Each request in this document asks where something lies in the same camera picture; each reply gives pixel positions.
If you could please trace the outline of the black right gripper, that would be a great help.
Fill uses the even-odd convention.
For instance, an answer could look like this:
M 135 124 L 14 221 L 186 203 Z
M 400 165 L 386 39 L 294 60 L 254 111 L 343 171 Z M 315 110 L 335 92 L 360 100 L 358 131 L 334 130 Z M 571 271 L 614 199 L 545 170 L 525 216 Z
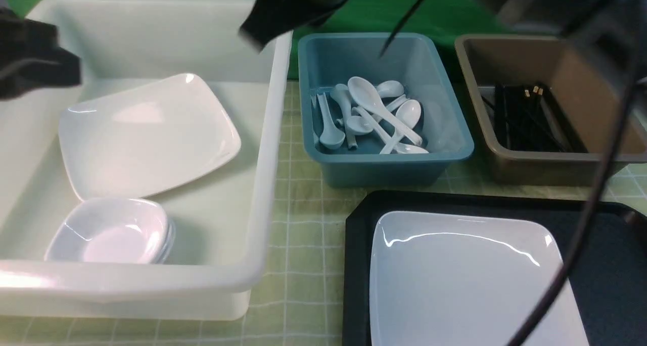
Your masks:
M 256 0 L 240 36 L 261 51 L 271 40 L 303 26 L 319 27 L 349 0 Z

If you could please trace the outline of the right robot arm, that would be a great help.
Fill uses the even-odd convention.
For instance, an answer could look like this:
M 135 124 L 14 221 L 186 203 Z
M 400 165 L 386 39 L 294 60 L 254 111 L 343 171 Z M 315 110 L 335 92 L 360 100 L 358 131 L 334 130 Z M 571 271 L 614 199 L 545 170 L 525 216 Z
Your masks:
M 319 26 L 349 0 L 256 0 L 240 34 L 263 49 L 281 34 Z M 645 87 L 645 0 L 475 0 L 504 26 L 564 38 L 605 79 Z

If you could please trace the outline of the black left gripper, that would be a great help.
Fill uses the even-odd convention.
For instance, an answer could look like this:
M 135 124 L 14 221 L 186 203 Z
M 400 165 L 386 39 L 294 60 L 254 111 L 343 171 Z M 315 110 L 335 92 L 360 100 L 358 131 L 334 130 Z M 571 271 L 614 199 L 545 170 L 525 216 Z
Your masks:
M 82 83 L 81 59 L 60 45 L 59 29 L 1 9 L 1 100 Z

